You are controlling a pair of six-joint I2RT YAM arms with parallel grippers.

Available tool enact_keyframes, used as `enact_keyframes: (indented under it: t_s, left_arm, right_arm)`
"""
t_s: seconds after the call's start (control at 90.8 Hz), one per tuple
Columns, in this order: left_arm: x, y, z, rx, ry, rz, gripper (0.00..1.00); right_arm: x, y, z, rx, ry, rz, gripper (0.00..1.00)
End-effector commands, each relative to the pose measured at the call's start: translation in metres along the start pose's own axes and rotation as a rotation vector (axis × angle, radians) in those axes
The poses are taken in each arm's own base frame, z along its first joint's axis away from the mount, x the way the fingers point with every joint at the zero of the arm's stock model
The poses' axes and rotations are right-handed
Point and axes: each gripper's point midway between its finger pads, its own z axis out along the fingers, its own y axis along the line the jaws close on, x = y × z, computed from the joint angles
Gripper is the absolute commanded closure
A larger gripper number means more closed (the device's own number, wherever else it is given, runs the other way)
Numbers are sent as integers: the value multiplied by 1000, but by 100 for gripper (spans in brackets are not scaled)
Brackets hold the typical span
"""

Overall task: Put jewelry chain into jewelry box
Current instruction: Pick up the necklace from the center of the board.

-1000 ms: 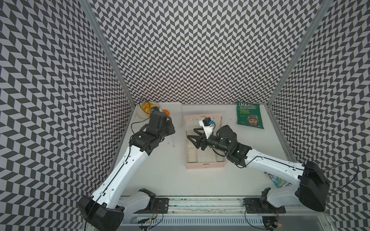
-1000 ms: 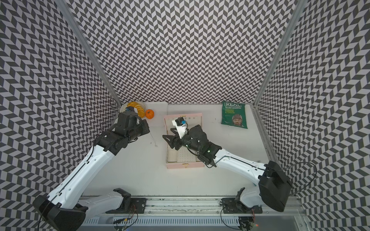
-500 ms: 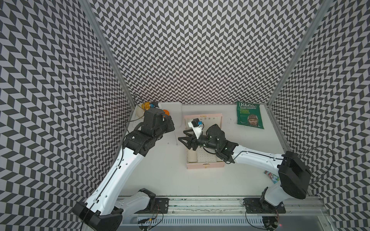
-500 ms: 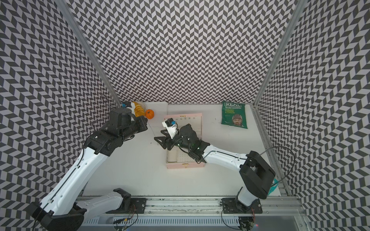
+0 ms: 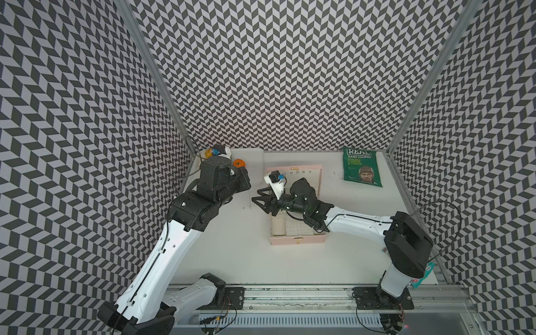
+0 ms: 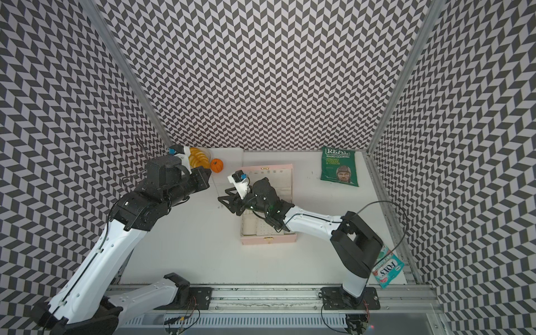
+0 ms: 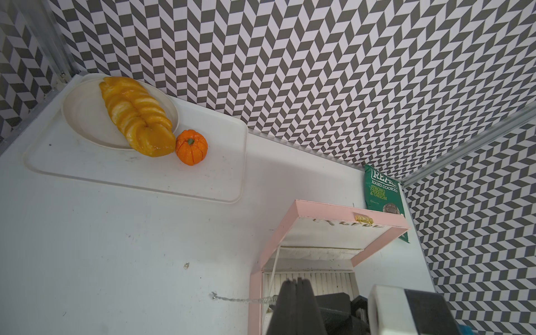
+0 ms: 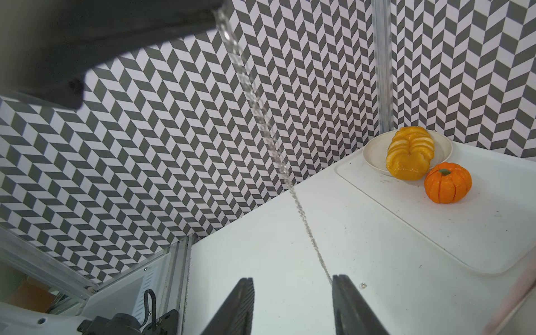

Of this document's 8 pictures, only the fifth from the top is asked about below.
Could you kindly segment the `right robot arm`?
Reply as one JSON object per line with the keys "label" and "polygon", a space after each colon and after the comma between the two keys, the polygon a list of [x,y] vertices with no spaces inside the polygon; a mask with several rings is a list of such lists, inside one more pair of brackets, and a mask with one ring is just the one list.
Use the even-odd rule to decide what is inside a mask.
{"label": "right robot arm", "polygon": [[351,212],[318,199],[304,178],[286,193],[283,184],[269,186],[251,198],[267,214],[301,214],[303,222],[319,233],[345,233],[378,242],[387,249],[391,264],[382,275],[377,296],[399,300],[413,279],[422,279],[434,243],[425,230],[406,212],[393,216],[371,216]]}

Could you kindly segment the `pink jewelry box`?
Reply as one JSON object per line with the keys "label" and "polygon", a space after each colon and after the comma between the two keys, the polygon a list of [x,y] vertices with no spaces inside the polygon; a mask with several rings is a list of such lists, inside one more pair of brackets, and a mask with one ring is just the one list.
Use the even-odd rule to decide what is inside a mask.
{"label": "pink jewelry box", "polygon": [[[315,189],[315,195],[320,197],[322,166],[283,166],[268,167],[266,169],[265,181],[273,171],[279,171],[287,180],[286,194],[290,193],[290,187],[295,181],[305,178]],[[325,233],[316,233],[314,229],[307,226],[303,221],[291,218],[285,211],[281,211],[277,216],[271,218],[271,244],[272,246],[289,244],[320,244],[325,242]]]}

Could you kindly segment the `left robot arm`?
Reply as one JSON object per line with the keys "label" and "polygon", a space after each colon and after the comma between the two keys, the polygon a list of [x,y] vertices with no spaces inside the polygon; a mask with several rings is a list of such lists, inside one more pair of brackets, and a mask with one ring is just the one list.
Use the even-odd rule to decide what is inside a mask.
{"label": "left robot arm", "polygon": [[226,283],[211,273],[177,297],[165,294],[181,261],[219,209],[250,188],[247,169],[234,166],[230,152],[202,161],[199,178],[172,201],[163,232],[141,271],[117,301],[99,307],[98,319],[121,334],[169,334],[177,321],[200,307],[221,307]]}

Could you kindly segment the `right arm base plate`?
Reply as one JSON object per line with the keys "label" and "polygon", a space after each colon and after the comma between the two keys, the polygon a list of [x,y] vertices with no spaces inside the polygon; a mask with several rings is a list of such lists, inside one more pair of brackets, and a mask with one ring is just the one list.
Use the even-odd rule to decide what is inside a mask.
{"label": "right arm base plate", "polygon": [[413,310],[415,308],[409,289],[405,288],[400,297],[392,297],[379,287],[354,287],[352,296],[359,310]]}

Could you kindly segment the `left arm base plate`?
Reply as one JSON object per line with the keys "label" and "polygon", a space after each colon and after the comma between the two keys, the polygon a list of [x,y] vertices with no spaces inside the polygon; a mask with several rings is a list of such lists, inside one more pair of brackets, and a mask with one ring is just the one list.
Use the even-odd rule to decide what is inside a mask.
{"label": "left arm base plate", "polygon": [[224,290],[217,291],[215,298],[208,305],[200,307],[199,310],[223,308],[226,311],[228,306],[231,306],[231,308],[240,311],[244,307],[245,292],[245,287],[225,287]]}

